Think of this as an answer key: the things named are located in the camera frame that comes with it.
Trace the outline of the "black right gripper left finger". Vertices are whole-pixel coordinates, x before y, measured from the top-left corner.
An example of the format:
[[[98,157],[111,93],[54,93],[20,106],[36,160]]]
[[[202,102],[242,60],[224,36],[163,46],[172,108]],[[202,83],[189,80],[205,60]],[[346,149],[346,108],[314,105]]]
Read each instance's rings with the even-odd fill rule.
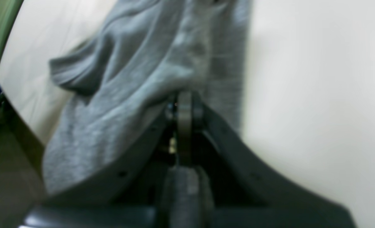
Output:
[[[34,206],[22,228],[151,228],[156,206],[136,200],[155,198],[152,168],[160,159],[191,162],[193,93],[169,98],[163,112],[122,156],[90,178]]]

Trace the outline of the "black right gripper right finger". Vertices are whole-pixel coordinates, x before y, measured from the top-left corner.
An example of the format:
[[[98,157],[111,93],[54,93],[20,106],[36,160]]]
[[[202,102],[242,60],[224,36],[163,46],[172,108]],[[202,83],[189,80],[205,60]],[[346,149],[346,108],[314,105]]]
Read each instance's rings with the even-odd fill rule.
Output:
[[[226,121],[192,98],[192,159],[209,177],[210,228],[355,228],[343,206],[293,183],[255,155]]]

